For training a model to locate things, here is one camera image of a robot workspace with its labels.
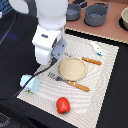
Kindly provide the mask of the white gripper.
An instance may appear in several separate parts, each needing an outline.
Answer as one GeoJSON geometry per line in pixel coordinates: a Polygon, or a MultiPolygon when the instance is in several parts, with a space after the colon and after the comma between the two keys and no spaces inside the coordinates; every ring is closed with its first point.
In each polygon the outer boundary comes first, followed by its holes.
{"type": "Polygon", "coordinates": [[[46,30],[40,25],[37,26],[32,43],[36,61],[41,65],[47,65],[51,57],[60,59],[67,45],[60,30],[46,30]]]}

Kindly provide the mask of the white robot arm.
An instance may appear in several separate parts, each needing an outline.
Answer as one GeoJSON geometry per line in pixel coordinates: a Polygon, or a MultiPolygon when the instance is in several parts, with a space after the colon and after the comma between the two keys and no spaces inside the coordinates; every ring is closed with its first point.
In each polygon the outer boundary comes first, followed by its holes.
{"type": "Polygon", "coordinates": [[[52,55],[62,54],[60,47],[66,24],[68,0],[9,0],[14,10],[35,16],[38,25],[32,43],[36,61],[47,65],[52,55]]]}

